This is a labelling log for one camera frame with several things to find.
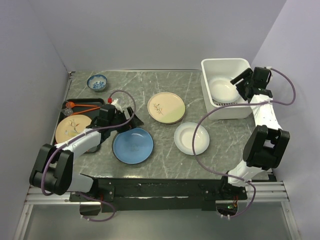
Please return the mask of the white smooth deep plate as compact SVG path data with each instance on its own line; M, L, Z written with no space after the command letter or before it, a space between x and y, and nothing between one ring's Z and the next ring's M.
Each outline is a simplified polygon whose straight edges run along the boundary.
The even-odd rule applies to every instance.
M177 127L174 132L174 143L184 154L193 155L193 136L197 123L186 122ZM204 153L210 144L210 136L203 126L199 126L194 137L194 150L197 155Z

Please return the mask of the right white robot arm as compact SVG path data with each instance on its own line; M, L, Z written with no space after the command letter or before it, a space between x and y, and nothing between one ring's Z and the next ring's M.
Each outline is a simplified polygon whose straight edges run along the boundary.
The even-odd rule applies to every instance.
M277 168L290 140L274 111L272 92L267 89L272 71L266 67L247 68L231 80L239 95L249 103L255 128L244 146L242 161L221 178L219 195L234 198L245 191L245 185L257 174Z

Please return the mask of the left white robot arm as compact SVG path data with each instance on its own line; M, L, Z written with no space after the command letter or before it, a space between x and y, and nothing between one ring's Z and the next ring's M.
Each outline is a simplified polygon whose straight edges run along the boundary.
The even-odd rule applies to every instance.
M74 160L102 144L111 132L121 134L144 125L135 109L128 107L127 112L129 118L115 105L106 104L77 136L60 144L41 146L29 177L30 185L40 188L45 196L50 196L63 195L70 190L72 183L78 182L75 191L80 191L88 201L95 200L100 193L99 187L94 185L92 177L82 174L76 177L73 174Z

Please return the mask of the white fluted deep plate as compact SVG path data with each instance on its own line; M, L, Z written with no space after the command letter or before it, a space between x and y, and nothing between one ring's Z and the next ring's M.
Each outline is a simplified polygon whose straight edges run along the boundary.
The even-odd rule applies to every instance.
M240 97L230 77L217 76L208 81L210 95L219 103L233 103Z

